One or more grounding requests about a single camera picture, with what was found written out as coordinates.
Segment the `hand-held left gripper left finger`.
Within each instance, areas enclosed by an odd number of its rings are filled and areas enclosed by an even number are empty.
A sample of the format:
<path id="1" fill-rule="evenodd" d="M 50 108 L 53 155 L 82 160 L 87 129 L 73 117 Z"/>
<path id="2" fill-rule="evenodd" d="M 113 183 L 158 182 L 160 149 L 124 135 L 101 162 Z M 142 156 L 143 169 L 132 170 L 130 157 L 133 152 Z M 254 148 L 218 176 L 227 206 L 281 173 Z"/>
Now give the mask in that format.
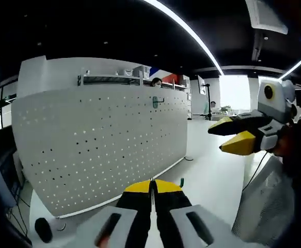
<path id="1" fill-rule="evenodd" d="M 77 228 L 75 247 L 144 247 L 150 229 L 152 181 L 128 186 L 116 206 L 107 206 Z"/>

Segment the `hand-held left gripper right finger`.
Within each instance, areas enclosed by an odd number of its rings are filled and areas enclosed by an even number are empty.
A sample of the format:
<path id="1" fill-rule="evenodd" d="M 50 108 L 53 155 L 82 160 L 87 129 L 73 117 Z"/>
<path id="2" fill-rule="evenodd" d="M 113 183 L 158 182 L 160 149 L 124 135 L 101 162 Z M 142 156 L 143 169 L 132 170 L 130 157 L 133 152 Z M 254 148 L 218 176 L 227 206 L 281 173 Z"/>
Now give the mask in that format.
<path id="1" fill-rule="evenodd" d="M 243 247 L 229 225 L 201 205 L 192 205 L 181 187 L 152 181 L 157 228 L 164 247 Z"/>

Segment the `person's right hand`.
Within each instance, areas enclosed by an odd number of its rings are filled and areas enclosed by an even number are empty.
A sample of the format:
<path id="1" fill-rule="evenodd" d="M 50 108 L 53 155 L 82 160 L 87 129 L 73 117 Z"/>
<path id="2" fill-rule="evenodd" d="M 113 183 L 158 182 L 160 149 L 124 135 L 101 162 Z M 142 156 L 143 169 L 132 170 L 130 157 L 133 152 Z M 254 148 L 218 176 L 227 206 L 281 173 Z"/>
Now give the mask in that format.
<path id="1" fill-rule="evenodd" d="M 296 125 L 287 125 L 281 129 L 279 139 L 273 148 L 273 154 L 277 157 L 289 157 L 293 150 L 294 131 Z"/>

